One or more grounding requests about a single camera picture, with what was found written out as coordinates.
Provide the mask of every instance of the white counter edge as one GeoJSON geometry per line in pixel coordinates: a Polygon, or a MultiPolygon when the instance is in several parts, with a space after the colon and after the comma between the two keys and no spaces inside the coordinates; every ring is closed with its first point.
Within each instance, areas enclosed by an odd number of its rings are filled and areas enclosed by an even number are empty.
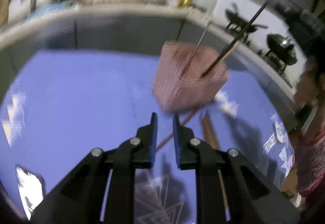
{"type": "MultiPolygon", "coordinates": [[[[63,9],[53,13],[45,14],[32,19],[24,20],[19,24],[6,29],[0,33],[0,50],[16,43],[17,41],[26,38],[28,35],[37,32],[49,22],[55,22],[57,19],[71,18],[75,15],[100,15],[100,14],[134,14],[142,16],[165,16],[173,18],[187,19],[201,27],[206,27],[209,20],[213,19],[206,14],[203,14],[192,8],[177,9],[166,6],[143,5],[143,4],[110,4],[110,5],[93,5],[88,7],[74,7],[63,9]]],[[[210,32],[230,43],[233,36],[225,33],[218,27],[211,26],[210,32]]],[[[290,88],[287,83],[277,74],[277,72],[269,66],[262,58],[241,44],[237,51],[249,57],[278,85],[278,87],[288,96],[293,102],[295,89],[290,88]]]]}

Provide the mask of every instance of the metal screw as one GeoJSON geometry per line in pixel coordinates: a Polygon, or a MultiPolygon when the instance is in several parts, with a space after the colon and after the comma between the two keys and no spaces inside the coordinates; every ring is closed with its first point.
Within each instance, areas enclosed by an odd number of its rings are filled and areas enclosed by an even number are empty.
{"type": "Polygon", "coordinates": [[[197,146],[197,145],[199,145],[199,144],[201,143],[201,141],[200,141],[198,138],[192,138],[192,139],[190,140],[190,143],[191,143],[192,145],[194,145],[194,146],[197,146]]]}
{"type": "Polygon", "coordinates": [[[230,150],[228,151],[228,154],[229,154],[230,156],[232,156],[232,157],[236,157],[236,156],[239,154],[239,151],[238,151],[237,149],[233,148],[233,149],[230,149],[230,150]]]}
{"type": "Polygon", "coordinates": [[[103,151],[99,148],[95,148],[91,151],[91,155],[94,156],[94,157],[98,157],[101,155],[103,151]]]}
{"type": "Polygon", "coordinates": [[[141,142],[141,140],[140,140],[139,138],[137,138],[137,137],[134,137],[134,138],[132,138],[132,139],[130,140],[130,143],[131,143],[132,145],[135,145],[135,146],[139,145],[140,142],[141,142]]]}

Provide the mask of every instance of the person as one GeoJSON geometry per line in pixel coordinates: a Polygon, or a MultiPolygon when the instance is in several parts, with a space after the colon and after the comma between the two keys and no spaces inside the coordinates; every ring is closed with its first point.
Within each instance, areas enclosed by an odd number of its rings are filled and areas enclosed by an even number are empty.
{"type": "Polygon", "coordinates": [[[325,42],[316,38],[311,44],[295,94],[296,104],[318,105],[307,131],[295,147],[297,164],[297,192],[305,197],[308,208],[325,194],[325,42]]]}

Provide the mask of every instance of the wok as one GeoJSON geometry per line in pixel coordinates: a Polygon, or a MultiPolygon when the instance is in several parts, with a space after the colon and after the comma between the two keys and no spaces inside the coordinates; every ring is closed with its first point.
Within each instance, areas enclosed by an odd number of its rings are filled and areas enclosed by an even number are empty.
{"type": "Polygon", "coordinates": [[[283,37],[280,34],[269,34],[267,42],[270,50],[277,55],[286,65],[292,66],[297,63],[294,51],[294,44],[290,43],[289,37],[283,37]]]}
{"type": "MultiPolygon", "coordinates": [[[[230,23],[228,24],[226,29],[228,30],[232,24],[237,25],[235,29],[237,29],[237,27],[240,27],[241,29],[243,29],[246,26],[246,24],[248,24],[248,21],[245,20],[244,18],[242,18],[241,16],[239,16],[238,5],[236,3],[233,2],[231,5],[235,11],[233,12],[229,9],[226,9],[225,14],[226,14],[227,19],[230,21],[230,23]]],[[[253,24],[247,29],[246,33],[247,34],[254,33],[259,28],[268,29],[268,26],[261,25],[261,24],[253,24]]]]}

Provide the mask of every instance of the wooden stick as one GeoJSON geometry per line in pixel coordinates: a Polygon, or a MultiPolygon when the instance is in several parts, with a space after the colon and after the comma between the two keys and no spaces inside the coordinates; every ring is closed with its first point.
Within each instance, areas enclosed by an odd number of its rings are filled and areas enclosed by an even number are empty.
{"type": "Polygon", "coordinates": [[[187,60],[187,62],[186,62],[186,64],[185,64],[185,67],[183,68],[183,71],[181,72],[181,77],[183,77],[183,76],[185,75],[187,69],[189,68],[189,65],[190,65],[190,63],[191,63],[193,57],[195,56],[197,50],[199,49],[199,46],[201,45],[202,40],[203,40],[203,38],[204,38],[206,32],[208,31],[210,24],[212,24],[212,21],[208,22],[206,28],[204,29],[204,32],[203,32],[203,34],[202,34],[202,36],[201,36],[201,39],[200,39],[199,43],[197,44],[197,46],[196,46],[196,48],[194,49],[193,53],[191,54],[190,58],[187,60]]]}
{"type": "MultiPolygon", "coordinates": [[[[220,151],[220,144],[218,141],[218,137],[217,137],[215,130],[213,129],[213,125],[212,125],[208,111],[206,112],[204,118],[201,120],[201,126],[203,129],[204,140],[208,144],[210,144],[210,146],[213,149],[220,151]]],[[[222,176],[222,172],[220,169],[218,169],[218,175],[219,175],[219,180],[220,180],[220,187],[221,187],[221,191],[222,191],[222,199],[224,202],[224,207],[227,208],[228,200],[227,200],[227,194],[225,192],[225,181],[224,181],[224,178],[222,176]]]]}
{"type": "Polygon", "coordinates": [[[218,63],[223,62],[241,43],[241,41],[238,41],[227,53],[225,53],[218,63]]]}
{"type": "Polygon", "coordinates": [[[220,62],[223,61],[223,57],[225,55],[229,55],[234,50],[234,45],[239,41],[244,33],[248,30],[248,28],[253,24],[253,22],[256,20],[256,18],[261,14],[261,12],[266,8],[266,6],[269,4],[270,0],[267,0],[262,7],[257,11],[257,13],[253,16],[253,18],[245,25],[245,27],[239,32],[239,34],[233,39],[233,41],[221,52],[221,54],[218,56],[218,58],[203,72],[201,75],[201,78],[204,78],[207,76],[207,74],[210,73],[210,71],[220,62]]]}

